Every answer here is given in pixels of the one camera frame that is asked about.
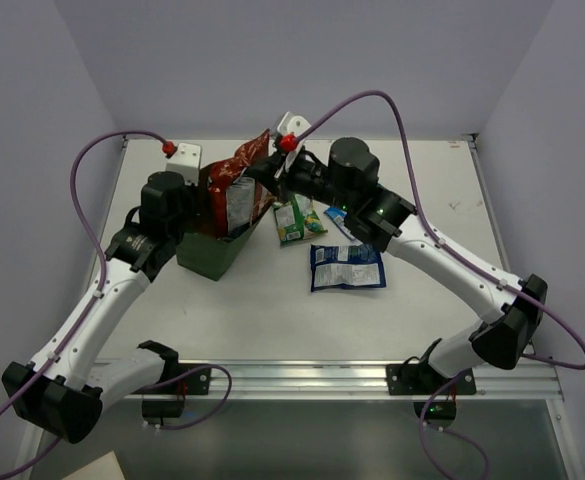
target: red snack bag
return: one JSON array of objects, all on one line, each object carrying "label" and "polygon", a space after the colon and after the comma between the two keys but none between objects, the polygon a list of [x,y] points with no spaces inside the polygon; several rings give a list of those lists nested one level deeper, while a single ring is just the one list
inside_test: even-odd
[{"label": "red snack bag", "polygon": [[217,237],[238,236],[267,210],[274,197],[254,179],[241,177],[243,170],[268,155],[270,134],[241,145],[234,156],[210,169],[207,188]]}]

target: blue package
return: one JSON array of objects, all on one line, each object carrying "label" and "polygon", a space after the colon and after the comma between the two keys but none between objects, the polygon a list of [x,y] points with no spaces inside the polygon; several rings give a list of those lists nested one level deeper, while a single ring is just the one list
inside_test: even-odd
[{"label": "blue package", "polygon": [[352,232],[345,227],[345,215],[343,210],[336,207],[330,207],[325,212],[328,217],[334,222],[334,224],[341,230],[341,233],[348,237],[350,240],[356,240],[356,237],[352,235]]},{"label": "blue package", "polygon": [[372,245],[310,246],[311,291],[385,288],[381,253]]}]

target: purple cable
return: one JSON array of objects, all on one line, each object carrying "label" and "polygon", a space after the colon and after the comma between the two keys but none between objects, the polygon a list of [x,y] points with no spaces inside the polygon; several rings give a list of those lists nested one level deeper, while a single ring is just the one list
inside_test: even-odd
[{"label": "purple cable", "polygon": [[[407,136],[405,134],[405,127],[403,126],[403,120],[401,119],[401,115],[399,114],[399,109],[397,108],[396,104],[394,103],[394,100],[392,100],[392,98],[387,93],[385,93],[381,90],[367,90],[365,92],[357,93],[356,95],[351,96],[350,98],[342,101],[337,106],[332,108],[329,112],[327,112],[321,118],[319,118],[310,128],[308,128],[305,132],[303,132],[301,135],[299,135],[297,137],[297,141],[301,141],[301,140],[306,139],[308,136],[310,136],[312,133],[314,133],[321,125],[323,125],[327,120],[329,120],[332,116],[334,116],[337,112],[342,110],[347,105],[355,102],[356,100],[364,98],[364,97],[381,97],[388,103],[388,105],[392,109],[392,113],[394,114],[394,118],[396,119],[397,126],[399,127],[399,134],[401,136],[401,143],[403,144],[403,154],[405,155],[405,163],[406,163],[407,168],[408,168],[408,176],[410,178],[410,187],[412,188],[412,194],[414,195],[414,203],[416,204],[417,215],[419,216],[419,219],[421,220],[421,224],[423,225],[423,228],[425,228],[425,231],[428,233],[428,235],[430,235],[434,239],[435,242],[439,243],[440,238],[436,234],[436,232],[432,229],[430,224],[428,223],[428,220],[425,217],[425,212],[423,210],[423,205],[421,204],[421,197],[419,195],[419,190],[418,190],[417,185],[416,185],[416,177],[414,175],[414,167],[412,165],[412,157],[410,156],[410,149],[408,147],[408,139],[407,139]],[[450,254],[455,260],[457,260],[459,263],[461,263],[465,267],[469,268],[471,271],[473,271],[474,273],[476,273],[480,277],[483,277],[484,279],[486,279],[486,280],[488,280],[496,285],[499,284],[500,279],[490,275],[488,272],[481,270],[479,267],[474,265],[472,262],[470,262],[463,255],[458,253],[456,250],[451,248],[449,245],[447,245],[445,243],[439,244],[439,245],[443,248],[443,250],[445,250],[448,254]],[[543,303],[539,302],[535,298],[532,298],[528,294],[526,294],[520,290],[517,290],[515,287],[513,287],[511,285],[506,285],[504,288],[508,292],[516,295],[519,298],[522,298],[526,302],[530,303],[531,305],[533,305],[534,307],[538,308],[542,312],[546,313],[549,317],[551,317],[566,332],[568,332],[568,334],[570,334],[570,336],[576,341],[576,343],[579,344],[579,347],[581,347],[581,349],[583,350],[583,353],[585,355],[585,340],[583,340],[583,338],[581,338],[581,336],[570,325],[568,325],[568,323],[565,320],[563,320],[556,312],[549,309]],[[562,362],[559,360],[554,360],[552,358],[541,357],[539,355],[530,355],[530,354],[523,354],[523,357],[528,358],[528,359],[532,359],[532,360],[538,360],[539,362],[549,363],[550,365],[556,365],[559,367],[570,368],[573,370],[585,370],[585,363],[574,364],[574,363],[568,363],[568,362]]]},{"label": "purple cable", "polygon": [[419,416],[419,420],[421,421],[421,425],[419,426],[419,437],[421,439],[421,446],[423,447],[423,451],[425,452],[427,457],[430,459],[430,462],[432,462],[432,465],[434,465],[436,467],[436,469],[445,478],[448,478],[450,480],[456,480],[457,477],[455,477],[452,472],[450,472],[443,465],[441,465],[441,463],[434,457],[432,452],[430,452],[428,444],[425,441],[425,427],[426,427],[426,425],[428,427],[432,428],[433,430],[441,431],[443,433],[448,433],[454,437],[457,437],[457,438],[463,440],[464,442],[469,443],[474,448],[476,448],[479,451],[479,453],[481,454],[481,456],[483,457],[483,462],[485,463],[485,468],[483,469],[483,473],[481,473],[481,476],[479,477],[479,479],[485,480],[490,475],[491,466],[490,466],[490,459],[488,458],[488,454],[485,452],[485,450],[483,450],[481,445],[476,443],[470,437],[462,434],[461,432],[457,432],[456,430],[452,430],[450,428],[439,429],[439,427],[436,427],[435,425],[432,425],[432,424],[426,422],[426,420],[425,420],[425,414],[429,411],[430,405],[432,405],[432,402],[434,401],[434,399],[437,396],[441,395],[443,392],[450,389],[456,382],[458,382],[461,379],[462,376],[463,376],[463,373],[459,373],[456,377],[451,378],[445,385],[443,385],[436,392],[434,392],[430,396],[430,398],[428,398],[428,400],[425,402],[425,405],[423,406],[423,409],[421,410],[421,415]]},{"label": "purple cable", "polygon": [[[90,242],[92,242],[92,245],[96,249],[96,253],[99,257],[99,264],[101,267],[101,275],[99,278],[99,283],[97,285],[97,290],[102,290],[103,286],[105,285],[105,280],[106,280],[106,276],[107,276],[107,263],[105,260],[105,253],[103,252],[103,249],[101,248],[99,240],[96,238],[96,235],[95,235],[94,231],[92,230],[92,228],[90,227],[90,224],[88,223],[88,220],[87,220],[87,218],[85,218],[85,214],[83,213],[83,209],[81,208],[81,204],[79,202],[79,198],[78,198],[77,192],[76,192],[76,174],[77,174],[77,170],[79,168],[79,164],[83,160],[83,157],[85,157],[85,154],[88,153],[88,151],[90,149],[92,149],[92,147],[94,147],[96,144],[102,142],[103,140],[107,140],[108,138],[116,137],[119,135],[147,135],[149,137],[156,138],[157,140],[159,140],[163,144],[167,143],[167,140],[165,138],[163,138],[160,135],[157,135],[156,133],[153,133],[153,132],[149,132],[146,130],[123,130],[120,132],[107,133],[105,135],[101,135],[100,137],[95,138],[90,143],[88,143],[85,147],[83,147],[83,149],[79,152],[79,154],[74,159],[74,163],[72,164],[72,170],[70,172],[70,193],[72,195],[72,203],[74,204],[74,209],[76,210],[76,213],[79,217],[79,220],[83,224],[83,228],[85,229],[86,233],[88,234],[88,237],[90,238]],[[81,328],[81,325],[83,324],[83,322],[87,318],[88,314],[92,310],[92,307],[97,302],[97,300],[98,299],[96,297],[92,297],[90,299],[90,301],[87,303],[87,305],[85,306],[85,308],[83,309],[83,311],[81,312],[79,317],[77,318],[77,320],[74,323],[74,325],[72,326],[72,328],[68,331],[67,335],[65,337],[63,337],[63,339],[59,342],[59,345],[54,350],[55,355],[59,355],[63,351],[63,349],[67,346],[68,342],[72,339],[74,334],[79,330],[79,328]],[[45,362],[41,366],[39,371],[37,371],[32,376],[32,378],[25,383],[25,385],[23,385],[19,390],[17,390],[17,392],[14,395],[12,395],[10,398],[8,398],[5,401],[5,403],[3,403],[0,406],[0,417],[12,405],[14,405],[14,403],[19,398],[21,398],[23,396],[23,394],[25,392],[27,392],[30,389],[30,387],[39,378],[41,378],[43,376],[43,374],[46,372],[46,370],[48,368],[50,368],[50,366],[52,365],[52,362],[53,362],[52,359]],[[21,465],[20,467],[12,470],[10,472],[1,474],[0,480],[5,480],[8,478],[11,478],[15,475],[18,475],[18,474],[24,472],[28,468],[32,467],[34,464],[36,464],[38,461],[40,461],[43,457],[45,457],[48,453],[50,453],[52,451],[52,449],[60,443],[60,441],[61,441],[60,438],[55,439],[50,445],[48,445],[42,452],[40,452],[35,458],[30,460],[29,462]]]},{"label": "purple cable", "polygon": [[167,387],[168,385],[172,385],[173,383],[180,382],[181,380],[184,380],[184,379],[188,378],[189,376],[194,375],[195,373],[201,372],[203,370],[207,370],[208,368],[220,370],[227,377],[228,388],[225,390],[225,394],[223,395],[223,398],[221,400],[219,400],[219,402],[216,404],[216,406],[212,410],[210,410],[208,413],[206,413],[202,417],[197,418],[196,420],[193,420],[191,422],[184,423],[183,425],[161,425],[160,426],[161,430],[185,430],[186,428],[193,427],[195,425],[198,425],[199,423],[206,421],[208,418],[210,418],[216,412],[221,410],[221,408],[223,408],[223,405],[225,405],[225,402],[227,401],[228,397],[230,396],[230,392],[232,391],[232,375],[230,375],[230,372],[228,372],[227,369],[225,367],[222,367],[221,365],[207,364],[207,365],[201,365],[200,367],[193,368],[192,370],[188,370],[187,372],[182,373],[181,375],[179,375],[177,377],[171,378],[170,380],[166,380],[165,382],[156,383],[154,385],[148,385],[147,387],[143,387],[142,389],[139,390],[139,392],[143,393],[143,392],[146,392],[148,390],[154,390],[155,388]]}]

